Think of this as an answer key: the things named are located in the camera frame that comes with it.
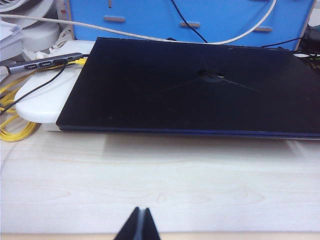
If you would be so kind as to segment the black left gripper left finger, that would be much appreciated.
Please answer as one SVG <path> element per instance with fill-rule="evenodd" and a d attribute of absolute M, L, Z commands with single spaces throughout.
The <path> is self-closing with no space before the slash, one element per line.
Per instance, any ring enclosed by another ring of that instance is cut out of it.
<path fill-rule="evenodd" d="M 135 207 L 134 210 L 129 215 L 128 219 L 121 227 L 117 235 L 115 236 L 115 240 L 140 240 L 140 208 Z"/>

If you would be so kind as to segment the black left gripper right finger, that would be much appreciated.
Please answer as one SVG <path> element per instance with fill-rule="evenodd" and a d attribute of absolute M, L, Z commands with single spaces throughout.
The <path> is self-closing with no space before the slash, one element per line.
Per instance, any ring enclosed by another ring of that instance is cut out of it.
<path fill-rule="evenodd" d="M 146 208 L 144 211 L 142 239 L 143 240 L 160 240 L 161 239 L 149 208 Z"/>

